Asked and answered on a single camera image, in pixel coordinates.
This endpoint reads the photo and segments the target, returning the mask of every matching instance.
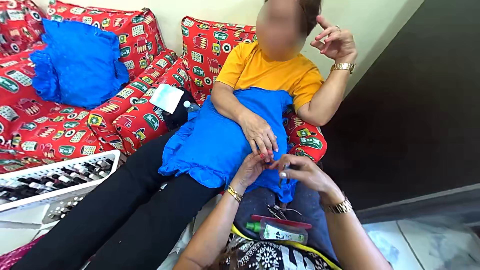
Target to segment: gold wristwatch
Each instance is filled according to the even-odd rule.
[[[322,206],[324,211],[328,211],[334,214],[343,214],[343,213],[348,213],[353,211],[352,204],[347,199],[347,197],[345,197],[345,200],[343,202],[336,205],[327,205],[327,206],[323,206],[322,204],[320,205]]]
[[[353,68],[355,68],[355,64],[352,63],[338,63],[334,64],[330,71],[334,70],[350,70],[350,74],[353,73]]]

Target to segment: blue pillow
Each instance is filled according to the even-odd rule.
[[[128,82],[116,34],[81,22],[43,19],[47,43],[30,55],[33,87],[48,101],[93,109]]]
[[[292,97],[284,90],[272,91],[257,87],[233,93],[245,107],[261,116],[277,136],[277,160],[287,152],[287,133],[283,127],[282,113],[292,104]],[[184,124],[167,142],[163,151],[163,165],[158,172],[163,175],[188,173],[207,187],[229,184],[245,157],[252,152],[241,127],[219,114],[210,96],[202,108],[189,114]],[[278,187],[278,171],[265,170],[247,189],[259,186],[278,194],[280,201],[290,202],[295,192],[296,180]]]

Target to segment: white tag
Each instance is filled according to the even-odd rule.
[[[160,84],[150,98],[150,103],[164,111],[173,113],[182,95],[182,90],[167,84]]]

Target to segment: gold bracelet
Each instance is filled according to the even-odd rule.
[[[230,185],[228,185],[227,192],[232,194],[232,196],[240,203],[243,199],[243,196],[240,195],[238,192],[235,191]]]
[[[339,204],[324,206],[323,204],[320,203],[320,206],[325,212],[330,212],[334,214],[345,214],[353,211],[352,204],[350,203],[347,197],[345,197],[345,200]]]

